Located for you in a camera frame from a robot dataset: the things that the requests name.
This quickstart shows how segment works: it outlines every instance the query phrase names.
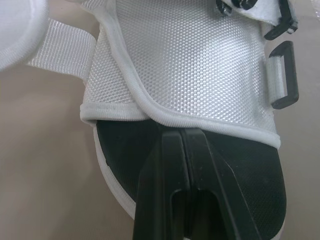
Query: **black plastic frame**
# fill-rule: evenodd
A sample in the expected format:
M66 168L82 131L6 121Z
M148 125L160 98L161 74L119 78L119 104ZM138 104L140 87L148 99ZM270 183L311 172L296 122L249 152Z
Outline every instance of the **black plastic frame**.
M274 109L284 109L299 100L294 44L292 41L281 43L270 53L269 58L282 56L284 57L287 96L273 102L271 105Z
M298 29L298 21L292 13L288 0L279 0L279 7L281 12L280 23L264 35L266 40L272 41L285 32L293 34Z

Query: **white piping trim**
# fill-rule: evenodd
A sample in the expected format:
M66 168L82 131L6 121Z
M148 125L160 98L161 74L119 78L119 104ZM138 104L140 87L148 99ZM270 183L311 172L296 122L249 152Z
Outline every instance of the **white piping trim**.
M136 203L123 189L123 187L120 185L115 175L111 171L110 167L107 165L105 155L101 149L101 145L99 142L96 126L93 128L93 137L96 156L98 158L99 166L106 184L108 185L110 191L112 192L118 203L123 207L123 209L129 214L131 218L135 219Z
M80 118L86 124L95 124L96 120L106 121L142 121L149 117L136 103L97 103L86 102L80 106Z

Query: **white padded liner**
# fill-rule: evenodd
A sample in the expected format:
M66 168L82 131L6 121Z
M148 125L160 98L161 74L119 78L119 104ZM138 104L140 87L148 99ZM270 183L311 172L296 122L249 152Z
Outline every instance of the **white padded liner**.
M87 80L96 47L88 32L49 19L44 41L26 64Z
M48 27L47 0L0 1L0 71L36 50Z
M170 127L280 146L257 21L221 17L204 0L116 2L93 13L145 113Z
M94 124L96 120L138 121L148 119L135 103L122 73L111 55L103 27L97 40L83 104L82 121Z

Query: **black plastic d-ring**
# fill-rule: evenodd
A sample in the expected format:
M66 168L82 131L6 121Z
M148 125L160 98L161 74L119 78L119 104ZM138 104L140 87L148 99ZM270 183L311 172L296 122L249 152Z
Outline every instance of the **black plastic d-ring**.
M287 96L273 102L271 105L274 109L284 109L296 103L299 99L294 44L292 41L281 43L270 53L269 58L282 56L284 58Z

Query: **black plastic clip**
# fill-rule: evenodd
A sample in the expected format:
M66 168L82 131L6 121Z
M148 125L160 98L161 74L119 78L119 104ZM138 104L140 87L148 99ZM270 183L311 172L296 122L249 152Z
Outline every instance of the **black plastic clip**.
M234 6L237 8L242 8L244 10L249 10L257 3L258 0L231 0Z
M287 96L273 102L271 105L274 109L284 109L296 103L299 99L294 44L292 41L281 43L270 53L269 58L282 56L284 57Z
M281 12L280 23L264 35L264 38L270 41L285 32L293 34L298 29L297 17L292 11L288 0L279 0L279 7Z
M232 8L224 3L222 0L215 0L216 7L218 8L219 12L223 16L230 16L232 13Z

